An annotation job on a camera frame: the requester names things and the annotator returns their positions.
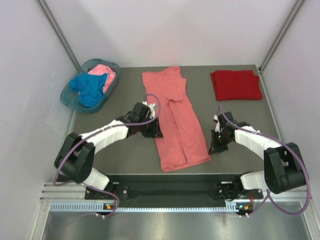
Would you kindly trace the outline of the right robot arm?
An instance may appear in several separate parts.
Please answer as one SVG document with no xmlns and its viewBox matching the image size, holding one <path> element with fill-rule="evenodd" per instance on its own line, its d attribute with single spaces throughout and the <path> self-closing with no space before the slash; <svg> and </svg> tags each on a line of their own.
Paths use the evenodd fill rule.
<svg viewBox="0 0 320 240">
<path fill-rule="evenodd" d="M 295 143 L 281 143 L 254 129 L 246 122 L 234 120 L 231 112 L 213 117 L 209 154 L 227 151 L 231 142 L 246 147 L 263 160 L 262 171 L 243 173 L 233 182 L 233 192 L 245 198 L 252 190 L 270 190 L 280 194 L 306 185 L 303 160 Z"/>
</svg>

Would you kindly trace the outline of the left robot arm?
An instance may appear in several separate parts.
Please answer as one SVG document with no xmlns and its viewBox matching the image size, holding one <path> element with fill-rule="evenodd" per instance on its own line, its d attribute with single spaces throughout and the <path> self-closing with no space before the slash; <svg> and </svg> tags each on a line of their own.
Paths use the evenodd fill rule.
<svg viewBox="0 0 320 240">
<path fill-rule="evenodd" d="M 115 142 L 141 133 L 145 138 L 161 138 L 159 115 L 160 103 L 138 102 L 126 115 L 94 131 L 67 135 L 54 161 L 56 174 L 53 184 L 59 186 L 60 173 L 68 177 L 69 183 L 84 185 L 102 198 L 115 198 L 110 179 L 93 167 L 95 155 Z"/>
</svg>

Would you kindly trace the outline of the salmon pink t-shirt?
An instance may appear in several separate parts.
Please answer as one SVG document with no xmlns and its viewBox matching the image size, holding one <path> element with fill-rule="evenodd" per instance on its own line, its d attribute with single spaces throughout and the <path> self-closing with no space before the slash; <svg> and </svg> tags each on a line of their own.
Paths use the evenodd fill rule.
<svg viewBox="0 0 320 240">
<path fill-rule="evenodd" d="M 160 102 L 159 127 L 163 137 L 155 143 L 163 172 L 192 167 L 211 160 L 199 119 L 187 96 L 187 80 L 178 66 L 142 73 L 149 103 Z"/>
</svg>

